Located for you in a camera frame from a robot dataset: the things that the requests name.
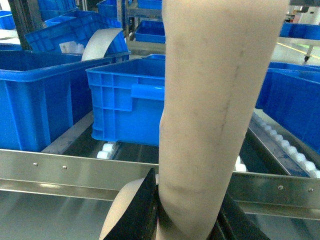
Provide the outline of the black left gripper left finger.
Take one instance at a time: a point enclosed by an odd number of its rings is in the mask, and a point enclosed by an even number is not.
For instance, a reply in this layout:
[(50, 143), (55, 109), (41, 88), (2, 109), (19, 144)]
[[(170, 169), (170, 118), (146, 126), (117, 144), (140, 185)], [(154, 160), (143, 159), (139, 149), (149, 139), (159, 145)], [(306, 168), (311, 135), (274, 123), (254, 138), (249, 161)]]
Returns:
[(127, 183), (115, 197), (102, 227), (103, 240), (154, 240), (158, 222), (155, 169)]

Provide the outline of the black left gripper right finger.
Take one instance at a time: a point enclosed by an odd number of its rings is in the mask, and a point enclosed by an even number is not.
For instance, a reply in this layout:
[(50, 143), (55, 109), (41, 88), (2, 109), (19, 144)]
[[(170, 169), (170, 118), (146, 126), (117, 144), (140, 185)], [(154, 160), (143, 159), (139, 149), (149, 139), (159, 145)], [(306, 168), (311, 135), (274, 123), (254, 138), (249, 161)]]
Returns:
[(269, 240), (265, 233), (250, 221), (245, 212), (226, 193), (216, 222), (209, 235), (211, 240)]

